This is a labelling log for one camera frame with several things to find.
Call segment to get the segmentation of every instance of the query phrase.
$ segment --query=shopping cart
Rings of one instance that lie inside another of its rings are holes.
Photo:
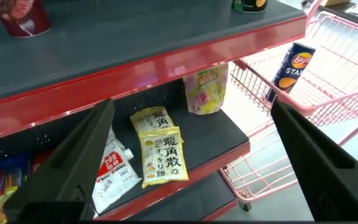
[[[220,170],[244,210],[250,209],[249,202],[298,183],[285,153],[274,160],[263,158],[266,165],[262,167],[250,162],[261,151],[283,148],[270,117],[272,104],[265,100],[269,89],[276,92],[274,100],[292,105],[316,126],[358,119],[358,24],[320,12],[309,20],[305,38],[315,44],[316,53],[290,94],[280,91],[271,80],[291,43],[234,61],[232,83],[265,113],[262,124],[247,131],[251,153]],[[339,145],[357,133],[358,127]]]

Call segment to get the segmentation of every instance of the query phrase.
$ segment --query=pink snack package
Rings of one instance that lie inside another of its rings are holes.
[[[183,78],[190,113],[204,115],[218,112],[226,93],[227,63]]]

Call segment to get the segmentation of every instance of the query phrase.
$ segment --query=lay's logo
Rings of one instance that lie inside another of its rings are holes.
[[[311,60],[311,54],[308,52],[302,52],[296,54],[292,58],[291,63],[294,68],[305,68],[310,62],[310,60]]]

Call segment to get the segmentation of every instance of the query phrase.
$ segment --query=green can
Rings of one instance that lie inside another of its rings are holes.
[[[262,12],[266,5],[267,0],[233,0],[233,9],[242,12]]]

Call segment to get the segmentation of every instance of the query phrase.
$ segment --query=red cup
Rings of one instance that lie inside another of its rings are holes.
[[[32,37],[51,27],[41,0],[0,0],[0,20],[13,37]]]

